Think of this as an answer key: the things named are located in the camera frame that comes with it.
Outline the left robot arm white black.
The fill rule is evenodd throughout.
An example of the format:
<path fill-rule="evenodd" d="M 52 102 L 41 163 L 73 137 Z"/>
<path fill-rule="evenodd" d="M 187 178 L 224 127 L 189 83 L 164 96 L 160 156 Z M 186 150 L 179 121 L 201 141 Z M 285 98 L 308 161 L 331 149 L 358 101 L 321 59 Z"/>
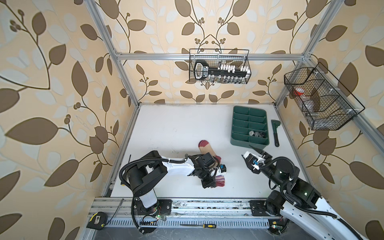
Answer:
<path fill-rule="evenodd" d="M 171 213 L 172 201 L 159 200 L 155 193 L 155 186 L 166 175 L 197 177 L 206 189 L 218 187 L 226 173 L 227 167 L 210 153 L 186 154 L 184 158 L 171 159 L 151 151 L 124 165 L 119 171 L 119 179 L 121 185 L 133 194 L 132 215 L 158 218 Z"/>

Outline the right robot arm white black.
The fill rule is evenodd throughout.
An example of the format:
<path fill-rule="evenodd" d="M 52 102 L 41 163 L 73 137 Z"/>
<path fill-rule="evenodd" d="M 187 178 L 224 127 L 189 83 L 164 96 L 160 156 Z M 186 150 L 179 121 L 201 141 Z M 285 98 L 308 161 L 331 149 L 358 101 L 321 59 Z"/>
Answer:
<path fill-rule="evenodd" d="M 273 158 L 261 149 L 242 157 L 254 174 L 275 184 L 266 199 L 266 213 L 281 215 L 317 240 L 363 240 L 310 183 L 299 177 L 300 169 L 287 157 Z"/>

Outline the green compartment tray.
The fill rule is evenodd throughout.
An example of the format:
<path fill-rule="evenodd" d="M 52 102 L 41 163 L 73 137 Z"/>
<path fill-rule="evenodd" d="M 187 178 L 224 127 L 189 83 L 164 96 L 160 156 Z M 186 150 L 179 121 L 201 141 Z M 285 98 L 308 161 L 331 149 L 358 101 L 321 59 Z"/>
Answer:
<path fill-rule="evenodd" d="M 266 138 L 249 136 L 249 131 L 266 133 Z M 267 112 L 263 109 L 235 106 L 233 108 L 231 144 L 249 148 L 249 145 L 264 149 L 270 144 Z"/>

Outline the black argyle sock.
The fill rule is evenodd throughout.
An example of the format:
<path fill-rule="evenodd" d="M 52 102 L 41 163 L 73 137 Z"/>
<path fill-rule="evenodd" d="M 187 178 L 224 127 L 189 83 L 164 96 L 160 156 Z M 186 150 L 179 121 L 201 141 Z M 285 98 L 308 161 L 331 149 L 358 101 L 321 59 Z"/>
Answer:
<path fill-rule="evenodd" d="M 257 138 L 266 138 L 266 133 L 261 131 L 249 131 L 249 136 Z"/>

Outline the beige maroon striped sock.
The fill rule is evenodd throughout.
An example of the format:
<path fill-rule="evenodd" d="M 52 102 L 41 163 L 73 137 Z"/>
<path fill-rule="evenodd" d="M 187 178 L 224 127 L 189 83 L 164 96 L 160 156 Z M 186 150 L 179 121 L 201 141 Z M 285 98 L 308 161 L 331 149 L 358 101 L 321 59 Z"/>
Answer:
<path fill-rule="evenodd" d="M 212 146 L 210 143 L 206 140 L 202 140 L 199 142 L 198 147 L 200 149 L 201 154 L 211 154 L 211 156 L 215 159 L 216 165 L 219 166 L 221 164 L 221 157 L 218 156 L 215 151 L 213 150 Z M 224 187 L 225 186 L 225 177 L 220 174 L 216 174 L 215 176 L 215 182 L 216 182 L 216 187 Z"/>

